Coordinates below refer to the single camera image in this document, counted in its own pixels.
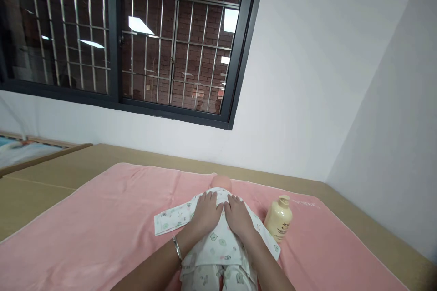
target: window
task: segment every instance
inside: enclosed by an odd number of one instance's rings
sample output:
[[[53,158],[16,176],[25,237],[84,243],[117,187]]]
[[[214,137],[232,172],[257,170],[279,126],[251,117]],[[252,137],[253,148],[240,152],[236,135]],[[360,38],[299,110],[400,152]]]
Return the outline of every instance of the window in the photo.
[[[0,0],[1,88],[232,129],[259,0]]]

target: hand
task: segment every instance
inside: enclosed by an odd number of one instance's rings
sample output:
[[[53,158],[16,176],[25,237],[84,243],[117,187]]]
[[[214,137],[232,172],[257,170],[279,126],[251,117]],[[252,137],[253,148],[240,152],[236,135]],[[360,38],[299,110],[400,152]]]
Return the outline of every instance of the hand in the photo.
[[[223,203],[217,204],[217,192],[203,193],[197,201],[196,211],[189,223],[194,233],[201,239],[219,223]]]
[[[226,220],[232,232],[243,241],[246,236],[255,231],[252,218],[247,211],[244,201],[231,195],[228,195],[228,201],[224,203]]]

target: doll leg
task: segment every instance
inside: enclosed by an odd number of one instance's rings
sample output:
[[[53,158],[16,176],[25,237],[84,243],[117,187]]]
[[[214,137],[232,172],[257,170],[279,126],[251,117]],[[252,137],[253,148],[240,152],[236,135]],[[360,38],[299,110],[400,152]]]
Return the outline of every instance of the doll leg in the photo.
[[[246,275],[240,265],[225,266],[223,277],[223,291],[257,291],[255,285]]]
[[[220,291],[220,265],[200,265],[182,277],[181,291]]]

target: window frame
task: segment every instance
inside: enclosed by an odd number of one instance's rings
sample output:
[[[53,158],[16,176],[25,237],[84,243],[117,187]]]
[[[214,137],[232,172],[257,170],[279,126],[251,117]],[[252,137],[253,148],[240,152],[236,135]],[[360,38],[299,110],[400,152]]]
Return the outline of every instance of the window frame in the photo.
[[[0,90],[232,130],[254,31],[259,0],[241,0],[226,81],[227,87],[224,90],[220,114],[129,99],[122,96],[121,5],[121,0],[108,0],[108,40],[111,50],[109,58],[111,61],[111,69],[108,72],[108,78],[110,80],[109,95],[13,78],[12,65],[11,62],[7,60],[10,56],[5,53],[2,46],[3,37],[0,39]],[[4,17],[5,9],[3,8],[0,9],[0,33],[2,36],[5,32]]]

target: bottle label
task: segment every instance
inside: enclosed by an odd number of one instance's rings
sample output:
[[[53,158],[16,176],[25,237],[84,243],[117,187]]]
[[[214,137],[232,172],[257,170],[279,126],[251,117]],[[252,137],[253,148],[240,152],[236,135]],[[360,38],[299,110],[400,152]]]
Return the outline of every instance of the bottle label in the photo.
[[[290,226],[290,223],[282,223],[282,226],[280,228],[276,228],[276,233],[275,233],[275,237],[278,240],[282,240],[285,236],[285,234],[287,233],[287,230]]]

